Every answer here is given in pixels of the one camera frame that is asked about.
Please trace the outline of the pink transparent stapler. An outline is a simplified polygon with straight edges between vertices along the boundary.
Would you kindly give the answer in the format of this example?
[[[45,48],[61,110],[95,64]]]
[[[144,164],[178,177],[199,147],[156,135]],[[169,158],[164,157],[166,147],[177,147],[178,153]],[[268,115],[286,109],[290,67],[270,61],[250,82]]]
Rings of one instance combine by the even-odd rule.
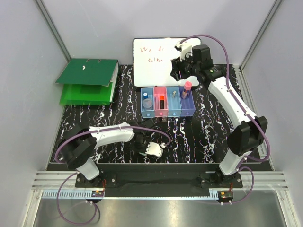
[[[189,92],[191,91],[191,88],[192,88],[192,83],[190,81],[186,81],[184,86],[183,86],[182,93],[181,93],[181,98],[182,99],[187,98]]]

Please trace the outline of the light blue bin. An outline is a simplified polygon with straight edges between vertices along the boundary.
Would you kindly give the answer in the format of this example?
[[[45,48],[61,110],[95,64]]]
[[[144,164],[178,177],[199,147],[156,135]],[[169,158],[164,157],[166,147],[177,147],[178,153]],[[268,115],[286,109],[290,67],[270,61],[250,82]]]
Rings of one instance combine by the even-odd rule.
[[[176,90],[175,98],[172,98],[172,92]],[[180,94],[178,87],[166,87],[168,102],[168,117],[179,117],[181,113]]]
[[[153,95],[153,88],[152,87],[143,87],[141,88],[141,114],[142,118],[152,118],[155,117],[155,110],[154,110],[154,105],[152,109],[146,110],[142,106],[142,100],[143,100],[143,93],[146,92],[148,93],[148,97],[153,100],[154,103],[154,95]]]

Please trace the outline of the small clear glue bottle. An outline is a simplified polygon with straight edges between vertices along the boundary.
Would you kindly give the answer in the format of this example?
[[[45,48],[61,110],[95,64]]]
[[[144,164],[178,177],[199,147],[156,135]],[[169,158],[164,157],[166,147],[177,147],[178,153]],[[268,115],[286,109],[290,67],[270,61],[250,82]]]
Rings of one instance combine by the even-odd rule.
[[[148,93],[143,93],[142,106],[148,110],[153,108],[153,100],[148,97]]]

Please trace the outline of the pink eraser stick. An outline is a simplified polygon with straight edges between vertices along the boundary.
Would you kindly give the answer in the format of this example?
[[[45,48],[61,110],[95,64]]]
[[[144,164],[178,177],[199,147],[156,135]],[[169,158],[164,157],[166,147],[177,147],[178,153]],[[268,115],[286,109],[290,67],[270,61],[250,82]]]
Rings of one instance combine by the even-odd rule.
[[[159,97],[156,96],[155,97],[155,110],[159,110],[159,109],[160,109]]]

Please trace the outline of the purple bin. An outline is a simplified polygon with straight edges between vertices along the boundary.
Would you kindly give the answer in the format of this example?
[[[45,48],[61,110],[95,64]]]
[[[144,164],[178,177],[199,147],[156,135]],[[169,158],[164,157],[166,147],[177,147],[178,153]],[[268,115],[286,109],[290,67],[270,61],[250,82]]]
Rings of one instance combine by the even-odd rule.
[[[183,87],[179,88],[181,113],[180,117],[191,117],[194,115],[196,107],[193,99],[192,91],[190,90],[186,98],[182,98]]]

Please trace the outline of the orange black marker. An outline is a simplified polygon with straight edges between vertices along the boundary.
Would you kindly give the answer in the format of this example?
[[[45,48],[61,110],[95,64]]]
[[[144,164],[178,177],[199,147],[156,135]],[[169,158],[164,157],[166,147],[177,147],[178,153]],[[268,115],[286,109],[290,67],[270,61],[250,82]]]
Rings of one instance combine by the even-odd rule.
[[[160,96],[160,97],[159,97],[159,107],[160,107],[160,109],[165,109],[165,100],[164,100],[164,96]]]

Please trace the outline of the white dry-erase board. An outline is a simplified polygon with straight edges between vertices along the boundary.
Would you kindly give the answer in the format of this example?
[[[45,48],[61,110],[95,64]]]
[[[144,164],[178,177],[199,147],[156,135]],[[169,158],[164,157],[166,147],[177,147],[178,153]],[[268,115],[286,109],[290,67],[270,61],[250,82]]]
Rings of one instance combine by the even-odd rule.
[[[133,40],[133,72],[136,87],[175,87],[190,81],[199,82],[195,76],[176,81],[171,75],[171,60],[180,57],[175,49],[182,38],[135,38]]]

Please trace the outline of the pink bin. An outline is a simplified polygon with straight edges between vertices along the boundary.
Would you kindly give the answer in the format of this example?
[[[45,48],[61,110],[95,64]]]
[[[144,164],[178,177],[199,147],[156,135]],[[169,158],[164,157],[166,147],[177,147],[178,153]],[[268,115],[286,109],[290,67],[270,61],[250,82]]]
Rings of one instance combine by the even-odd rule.
[[[166,87],[154,87],[153,95],[154,95],[154,101],[155,101],[156,96],[158,96],[158,97],[164,96],[164,100],[165,100],[165,109],[155,110],[155,103],[154,103],[155,116],[156,117],[167,117],[168,116],[168,102],[167,102]]]

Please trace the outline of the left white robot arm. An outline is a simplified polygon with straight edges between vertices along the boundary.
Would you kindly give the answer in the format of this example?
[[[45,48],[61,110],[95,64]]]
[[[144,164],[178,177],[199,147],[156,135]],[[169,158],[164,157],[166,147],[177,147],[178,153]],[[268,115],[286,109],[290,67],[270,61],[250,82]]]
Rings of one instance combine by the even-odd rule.
[[[105,127],[78,124],[60,140],[55,161],[65,163],[70,170],[77,170],[91,187],[98,187],[102,183],[102,175],[90,159],[93,151],[108,144],[130,142],[133,151],[161,157],[163,149],[147,138],[148,131],[154,132],[153,123],[123,122]]]

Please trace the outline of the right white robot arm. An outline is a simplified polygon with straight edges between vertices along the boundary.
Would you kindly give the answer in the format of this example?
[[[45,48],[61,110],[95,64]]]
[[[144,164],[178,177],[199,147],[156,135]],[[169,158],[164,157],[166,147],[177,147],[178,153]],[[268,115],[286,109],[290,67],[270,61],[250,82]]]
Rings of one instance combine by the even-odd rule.
[[[232,182],[231,175],[236,173],[243,160],[263,143],[267,119],[258,117],[233,91],[227,70],[213,64],[207,45],[177,44],[175,49],[180,56],[172,59],[170,75],[176,81],[195,76],[215,96],[232,122],[234,130],[227,139],[228,151],[219,164],[219,173],[215,175],[216,184],[226,187]]]

